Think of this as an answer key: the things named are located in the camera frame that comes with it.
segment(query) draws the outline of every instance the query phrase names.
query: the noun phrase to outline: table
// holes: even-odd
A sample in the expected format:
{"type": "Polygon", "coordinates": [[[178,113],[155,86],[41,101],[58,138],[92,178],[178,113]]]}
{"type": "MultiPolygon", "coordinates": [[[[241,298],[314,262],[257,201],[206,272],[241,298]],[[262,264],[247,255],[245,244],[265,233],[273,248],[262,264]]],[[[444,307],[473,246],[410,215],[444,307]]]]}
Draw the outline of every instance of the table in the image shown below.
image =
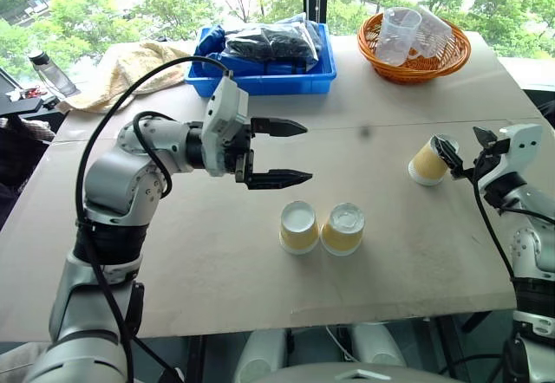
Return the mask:
{"type": "MultiPolygon", "coordinates": [[[[173,191],[160,202],[143,246],[140,334],[212,334],[514,307],[470,184],[446,179],[427,188],[407,174],[407,163],[431,133],[453,135],[469,165],[480,150],[472,126],[497,131],[539,123],[543,144],[524,175],[555,194],[552,130],[480,37],[469,36],[470,62],[429,85],[382,81],[355,49],[346,48],[349,38],[334,38],[338,77],[328,96],[252,97],[250,114],[292,118],[310,129],[293,138],[257,136],[255,170],[290,167],[315,176],[282,191],[247,191],[230,176],[213,179],[201,171],[174,176],[173,191]],[[361,128],[367,125],[369,136],[361,128]],[[358,204],[367,220],[361,248],[345,258],[322,247],[305,256],[284,252],[279,214],[295,199],[311,203],[320,223],[335,204],[358,204]]],[[[203,104],[185,86],[138,99],[109,125],[92,159],[114,144],[119,127],[139,110],[193,120],[202,117],[203,104]]],[[[48,339],[49,309],[75,237],[76,162],[96,120],[72,112],[0,232],[0,301],[7,302],[0,305],[0,341],[48,339]]],[[[505,239],[499,218],[487,210],[505,239]]]]}

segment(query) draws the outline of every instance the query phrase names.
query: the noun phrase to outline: plastic cup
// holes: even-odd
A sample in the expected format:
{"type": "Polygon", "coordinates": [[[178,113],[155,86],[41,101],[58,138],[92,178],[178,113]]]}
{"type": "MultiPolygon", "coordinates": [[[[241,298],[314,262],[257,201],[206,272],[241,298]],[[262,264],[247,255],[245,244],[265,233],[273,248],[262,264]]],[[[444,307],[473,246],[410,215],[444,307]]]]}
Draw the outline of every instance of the plastic cup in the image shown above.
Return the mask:
{"type": "Polygon", "coordinates": [[[416,10],[422,16],[422,22],[413,41],[413,48],[424,58],[443,54],[453,30],[425,7],[418,6],[416,10]]]}
{"type": "MultiPolygon", "coordinates": [[[[456,152],[459,143],[447,134],[436,134],[436,137],[448,141],[456,152]]],[[[426,145],[408,163],[408,173],[418,184],[425,186],[438,185],[447,171],[447,164],[440,158],[435,145],[430,138],[426,145]]]]}
{"type": "Polygon", "coordinates": [[[375,56],[387,64],[399,66],[408,58],[422,16],[409,8],[389,8],[383,12],[382,28],[375,56]]]}
{"type": "Polygon", "coordinates": [[[316,213],[310,204],[294,201],[281,213],[279,242],[293,255],[308,253],[318,244],[316,213]]]}
{"type": "Polygon", "coordinates": [[[364,214],[356,205],[337,205],[322,227],[322,245],[334,256],[348,256],[360,246],[363,229],[364,214]]]}

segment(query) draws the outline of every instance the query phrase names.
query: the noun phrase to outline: clear plastic cup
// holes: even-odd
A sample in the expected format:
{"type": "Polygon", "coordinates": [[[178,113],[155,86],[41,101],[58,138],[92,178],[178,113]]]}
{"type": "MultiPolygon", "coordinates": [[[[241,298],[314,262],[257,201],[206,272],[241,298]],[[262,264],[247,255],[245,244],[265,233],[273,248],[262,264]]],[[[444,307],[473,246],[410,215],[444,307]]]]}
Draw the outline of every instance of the clear plastic cup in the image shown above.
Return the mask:
{"type": "Polygon", "coordinates": [[[342,203],[330,213],[322,226],[320,238],[323,247],[334,256],[348,256],[355,252],[362,241],[364,214],[356,205],[342,203]]]}
{"type": "Polygon", "coordinates": [[[422,16],[409,8],[389,8],[383,12],[382,29],[378,36],[375,56],[394,66],[403,64],[408,58],[422,16]]]}
{"type": "Polygon", "coordinates": [[[423,6],[417,6],[416,10],[422,16],[422,22],[413,48],[424,58],[441,55],[453,35],[451,27],[423,6]]]}

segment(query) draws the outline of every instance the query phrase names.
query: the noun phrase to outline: beige towel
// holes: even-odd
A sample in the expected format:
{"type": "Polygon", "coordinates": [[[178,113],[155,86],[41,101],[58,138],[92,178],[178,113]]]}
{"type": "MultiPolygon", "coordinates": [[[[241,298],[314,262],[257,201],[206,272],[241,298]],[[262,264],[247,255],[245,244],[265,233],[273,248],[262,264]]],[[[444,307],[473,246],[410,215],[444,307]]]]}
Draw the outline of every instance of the beige towel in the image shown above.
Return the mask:
{"type": "MultiPolygon", "coordinates": [[[[134,82],[165,62],[188,56],[181,42],[131,42],[112,45],[97,67],[97,76],[87,91],[66,98],[57,107],[66,112],[79,109],[106,113],[134,82]]],[[[134,91],[147,94],[183,82],[185,64],[175,65],[150,78],[134,91]]],[[[121,105],[124,108],[134,97],[121,105]]]]}

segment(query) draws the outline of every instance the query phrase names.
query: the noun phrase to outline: blue plastic tray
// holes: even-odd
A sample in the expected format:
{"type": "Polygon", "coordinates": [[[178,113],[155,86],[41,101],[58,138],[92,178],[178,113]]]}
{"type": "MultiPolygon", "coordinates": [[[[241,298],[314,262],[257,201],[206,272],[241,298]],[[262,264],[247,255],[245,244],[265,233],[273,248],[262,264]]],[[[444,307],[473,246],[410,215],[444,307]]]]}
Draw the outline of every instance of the blue plastic tray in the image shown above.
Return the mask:
{"type": "MultiPolygon", "coordinates": [[[[324,94],[330,91],[331,81],[336,78],[336,62],[330,44],[328,25],[319,23],[322,51],[318,64],[308,74],[302,75],[253,75],[235,77],[240,88],[250,95],[275,94],[324,94]]],[[[200,31],[199,41],[210,30],[210,27],[200,31]]],[[[194,86],[200,97],[210,97],[219,84],[221,78],[203,77],[196,75],[194,67],[189,69],[185,81],[194,86]]]]}

